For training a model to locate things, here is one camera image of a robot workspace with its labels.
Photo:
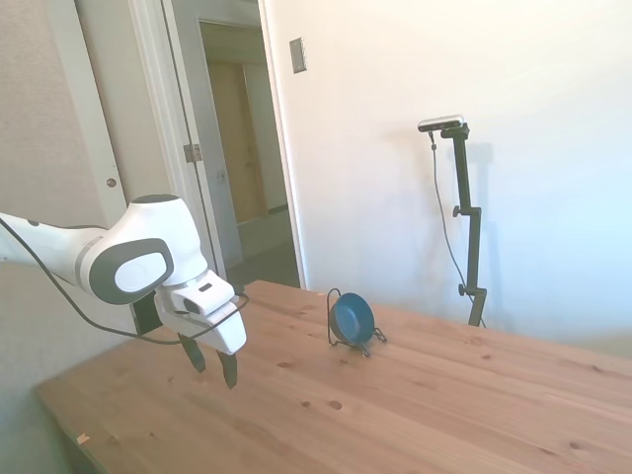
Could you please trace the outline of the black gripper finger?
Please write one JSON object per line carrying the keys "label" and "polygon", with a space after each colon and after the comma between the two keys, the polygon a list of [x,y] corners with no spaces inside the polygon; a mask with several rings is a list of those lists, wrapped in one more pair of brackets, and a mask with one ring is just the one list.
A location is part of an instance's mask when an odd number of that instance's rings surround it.
{"label": "black gripper finger", "polygon": [[221,363],[225,384],[229,389],[233,389],[238,381],[237,357],[236,355],[229,355],[221,351],[217,351],[216,353]]}
{"label": "black gripper finger", "polygon": [[192,366],[198,373],[205,371],[205,359],[195,339],[179,334],[180,343]]}

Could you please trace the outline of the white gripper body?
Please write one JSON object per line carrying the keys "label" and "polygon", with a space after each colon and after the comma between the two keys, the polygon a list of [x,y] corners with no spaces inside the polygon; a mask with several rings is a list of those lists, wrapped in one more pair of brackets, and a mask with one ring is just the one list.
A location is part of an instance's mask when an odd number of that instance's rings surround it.
{"label": "white gripper body", "polygon": [[247,342],[238,298],[232,290],[185,287],[168,291],[162,287],[156,291],[154,302],[162,324],[178,334],[229,355]]}

